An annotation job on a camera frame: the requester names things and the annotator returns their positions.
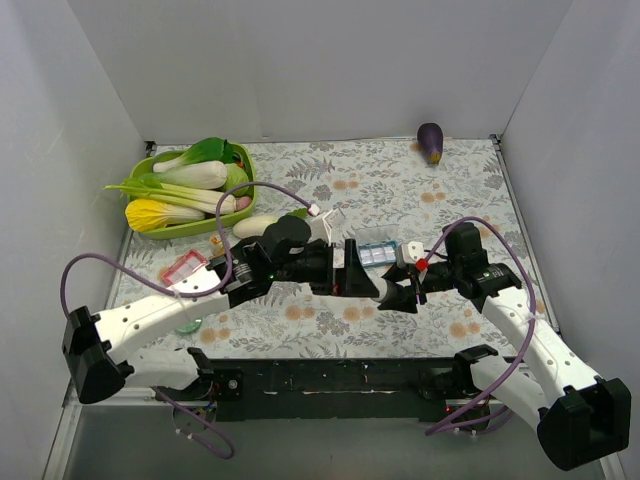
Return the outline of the green plastic basket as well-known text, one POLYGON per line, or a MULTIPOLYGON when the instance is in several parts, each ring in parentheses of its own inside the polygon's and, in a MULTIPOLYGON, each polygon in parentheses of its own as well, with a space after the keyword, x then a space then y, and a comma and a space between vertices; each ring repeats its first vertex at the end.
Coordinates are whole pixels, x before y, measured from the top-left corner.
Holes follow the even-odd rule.
MULTIPOLYGON (((244 145, 238 143, 231 143, 234 153, 240 157, 242 160, 242 164, 244 166, 244 170, 248 175, 250 181, 255 180, 256 170, 254 166, 253 159, 244 145)), ((139 177, 140 175, 151 173, 152 172, 152 164, 153 158, 148 157, 146 159, 138 162, 133 169, 131 170, 131 177, 139 177)), ((223 227, 230 227, 243 220, 248 218, 253 211, 255 210, 257 204, 257 193, 255 192, 256 188, 250 186, 247 190, 247 195, 251 199, 251 203, 244 209, 234 212, 228 215, 221 216, 221 225, 223 227)), ((176 238, 184 238, 188 236, 194 236, 198 234, 204 234, 213 232, 217 229, 216 219, 214 216, 207 216, 205 219, 191 222, 188 224, 181 225, 169 225, 164 228, 157 228, 154 230, 149 230, 147 232, 142 232, 142 235, 145 235, 154 240, 169 240, 176 238)))

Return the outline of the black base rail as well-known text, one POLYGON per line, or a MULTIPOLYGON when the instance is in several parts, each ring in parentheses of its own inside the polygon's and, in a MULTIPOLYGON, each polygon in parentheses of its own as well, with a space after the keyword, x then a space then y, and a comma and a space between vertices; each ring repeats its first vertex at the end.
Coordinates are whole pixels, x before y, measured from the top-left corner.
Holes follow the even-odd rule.
POLYGON ((201 359, 202 377, 160 388, 181 404, 216 406, 222 422, 414 418, 436 422, 475 395, 451 358, 201 359))

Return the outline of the purple eggplant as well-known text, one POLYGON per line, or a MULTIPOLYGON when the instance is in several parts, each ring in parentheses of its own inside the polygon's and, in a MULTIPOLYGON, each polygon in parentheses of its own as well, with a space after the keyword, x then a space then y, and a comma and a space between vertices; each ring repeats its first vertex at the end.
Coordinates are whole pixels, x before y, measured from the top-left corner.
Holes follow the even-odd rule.
POLYGON ((427 162, 438 165, 444 150, 442 128, 436 123, 424 123, 418 128, 416 139, 427 162))

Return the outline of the pink radish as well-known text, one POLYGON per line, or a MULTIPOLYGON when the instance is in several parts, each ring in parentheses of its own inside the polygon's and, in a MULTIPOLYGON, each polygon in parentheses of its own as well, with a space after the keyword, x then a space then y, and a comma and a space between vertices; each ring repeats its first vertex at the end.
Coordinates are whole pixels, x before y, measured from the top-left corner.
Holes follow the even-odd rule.
POLYGON ((241 211, 251 205, 252 199, 249 196, 242 196, 235 199, 235 211, 241 211))

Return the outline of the green round pill case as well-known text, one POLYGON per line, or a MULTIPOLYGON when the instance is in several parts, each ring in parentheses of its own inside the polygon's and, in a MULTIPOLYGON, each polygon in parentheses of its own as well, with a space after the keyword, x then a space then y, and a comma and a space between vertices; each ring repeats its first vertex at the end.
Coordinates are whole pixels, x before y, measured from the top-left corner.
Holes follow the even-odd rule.
POLYGON ((198 331, 201 327, 201 320, 197 319, 192 322, 189 322, 185 325, 182 325, 175 329, 175 332, 179 335, 190 335, 194 332, 198 331))

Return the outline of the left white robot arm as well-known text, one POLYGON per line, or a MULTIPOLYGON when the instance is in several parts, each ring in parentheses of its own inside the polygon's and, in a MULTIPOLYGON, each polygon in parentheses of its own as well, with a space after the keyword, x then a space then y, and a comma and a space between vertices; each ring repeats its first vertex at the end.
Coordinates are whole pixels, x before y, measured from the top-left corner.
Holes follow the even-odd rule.
POLYGON ((356 243, 344 244, 334 265, 334 246, 304 220, 283 216, 260 236, 240 241, 229 259, 218 258, 171 287, 168 294, 92 313, 67 315, 62 352, 78 399, 104 401, 125 387, 167 387, 193 400, 213 386, 207 358, 193 348, 149 353, 144 346, 208 315, 225 313, 264 296, 275 282, 306 284, 317 296, 381 300, 387 288, 361 265, 356 243))

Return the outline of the pink rectangular pill box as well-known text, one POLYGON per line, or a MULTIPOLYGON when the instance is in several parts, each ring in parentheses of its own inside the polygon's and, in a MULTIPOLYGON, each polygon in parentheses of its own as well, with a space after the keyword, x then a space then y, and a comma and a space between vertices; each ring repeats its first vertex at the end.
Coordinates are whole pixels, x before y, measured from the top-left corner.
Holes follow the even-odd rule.
POLYGON ((189 250, 180 256, 171 266, 163 267, 158 275, 161 282, 171 286, 182 282, 207 263, 207 259, 197 250, 189 250))

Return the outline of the green bok choy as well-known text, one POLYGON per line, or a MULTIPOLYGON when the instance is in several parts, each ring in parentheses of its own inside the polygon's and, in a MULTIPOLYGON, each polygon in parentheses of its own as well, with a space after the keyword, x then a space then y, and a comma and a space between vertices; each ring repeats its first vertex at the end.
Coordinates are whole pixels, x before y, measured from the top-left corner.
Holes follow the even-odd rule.
POLYGON ((233 147, 226 139, 209 137, 193 144, 173 159, 165 160, 157 156, 154 160, 152 171, 154 173, 163 173, 174 168, 208 161, 219 161, 223 164, 233 163, 233 147))

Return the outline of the floral table mat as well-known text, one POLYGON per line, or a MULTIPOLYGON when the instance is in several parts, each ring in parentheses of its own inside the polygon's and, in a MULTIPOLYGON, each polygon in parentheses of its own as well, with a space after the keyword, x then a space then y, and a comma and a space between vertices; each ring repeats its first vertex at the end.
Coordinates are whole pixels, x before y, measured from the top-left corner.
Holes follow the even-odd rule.
MULTIPOLYGON (((532 267, 489 140, 449 140, 434 167, 408 139, 263 143, 248 150, 259 180, 259 215, 288 213, 306 199, 339 210, 337 242, 377 228, 399 242, 428 246, 444 226, 475 216, 491 261, 532 267)), ((430 295, 411 315, 381 312, 367 299, 316 297, 304 285, 277 283, 266 296, 204 318, 193 333, 169 332, 147 350, 198 347, 212 358, 233 359, 425 358, 481 344, 514 354, 500 331, 454 291, 430 295)))

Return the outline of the light green cabbage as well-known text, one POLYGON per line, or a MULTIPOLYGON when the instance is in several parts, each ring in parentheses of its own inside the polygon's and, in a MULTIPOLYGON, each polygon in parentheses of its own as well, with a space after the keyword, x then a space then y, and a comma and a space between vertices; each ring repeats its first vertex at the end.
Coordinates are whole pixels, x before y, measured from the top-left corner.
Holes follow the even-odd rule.
POLYGON ((227 176, 225 183, 221 187, 223 192, 227 192, 230 189, 249 182, 249 177, 242 166, 235 163, 229 163, 225 165, 225 168, 227 176))

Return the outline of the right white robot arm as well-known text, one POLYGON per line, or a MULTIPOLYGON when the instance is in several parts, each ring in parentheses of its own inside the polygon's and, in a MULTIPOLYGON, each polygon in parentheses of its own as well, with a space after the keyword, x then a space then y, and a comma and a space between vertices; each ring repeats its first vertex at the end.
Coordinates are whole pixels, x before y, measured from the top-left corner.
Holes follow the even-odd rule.
POLYGON ((432 262, 436 251, 420 242, 401 245, 395 263, 374 282, 380 309, 408 313, 425 304, 431 292, 455 290, 517 350, 512 362, 487 345, 459 352, 453 387, 474 398, 428 432, 471 426, 461 415, 493 397, 535 431, 546 456, 561 470, 626 449, 630 390, 620 379, 598 374, 537 315, 535 289, 523 266, 511 270, 489 262, 480 222, 464 217, 444 228, 436 242, 446 249, 442 262, 432 262))

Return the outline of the white radish with leaves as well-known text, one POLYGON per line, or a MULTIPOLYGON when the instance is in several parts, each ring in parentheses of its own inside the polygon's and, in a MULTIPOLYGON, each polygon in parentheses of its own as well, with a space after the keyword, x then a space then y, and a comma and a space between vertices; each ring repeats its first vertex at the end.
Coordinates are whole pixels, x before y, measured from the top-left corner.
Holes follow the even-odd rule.
POLYGON ((239 239, 261 236, 267 227, 277 223, 279 219, 280 216, 276 215, 250 216, 235 224, 232 228, 232 233, 239 239))

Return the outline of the blue rectangular pill box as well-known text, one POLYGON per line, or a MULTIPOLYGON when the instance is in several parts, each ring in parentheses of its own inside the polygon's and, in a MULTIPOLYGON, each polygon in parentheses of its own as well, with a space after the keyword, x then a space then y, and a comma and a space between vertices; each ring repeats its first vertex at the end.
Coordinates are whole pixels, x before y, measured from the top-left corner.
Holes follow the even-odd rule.
POLYGON ((361 264, 364 267, 393 264, 396 261, 397 233, 397 225, 357 229, 354 239, 361 264))

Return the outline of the white cap pill bottle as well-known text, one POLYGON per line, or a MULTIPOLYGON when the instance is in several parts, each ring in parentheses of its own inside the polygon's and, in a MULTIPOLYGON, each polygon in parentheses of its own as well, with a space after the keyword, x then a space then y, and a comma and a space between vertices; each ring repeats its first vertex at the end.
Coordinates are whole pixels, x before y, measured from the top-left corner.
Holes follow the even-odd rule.
POLYGON ((373 297, 373 300, 378 303, 397 300, 401 298, 404 293, 404 287, 402 285, 389 280, 376 278, 373 280, 373 284, 378 291, 378 293, 373 297))

